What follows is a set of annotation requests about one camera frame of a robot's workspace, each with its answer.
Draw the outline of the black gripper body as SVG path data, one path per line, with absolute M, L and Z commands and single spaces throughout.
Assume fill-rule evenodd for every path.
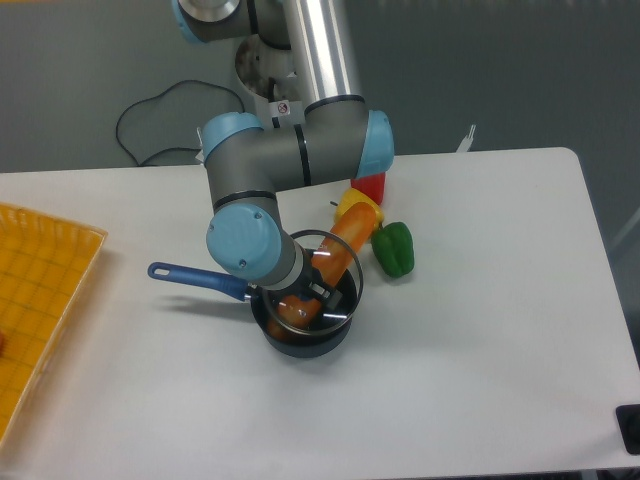
M 304 268 L 294 283 L 282 290 L 283 295 L 295 295 L 303 300 L 323 300 L 325 285 L 320 271 L 311 266 Z

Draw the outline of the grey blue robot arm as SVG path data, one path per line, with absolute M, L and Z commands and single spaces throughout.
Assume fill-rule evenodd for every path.
M 293 58 L 300 124 L 268 129 L 227 113 L 202 130 L 214 210 L 206 235 L 229 274 L 266 291 L 315 293 L 311 262 L 282 227 L 280 191 L 368 177 L 394 160 L 388 117 L 367 107 L 342 1 L 176 1 L 183 35 L 198 43 L 257 35 Z

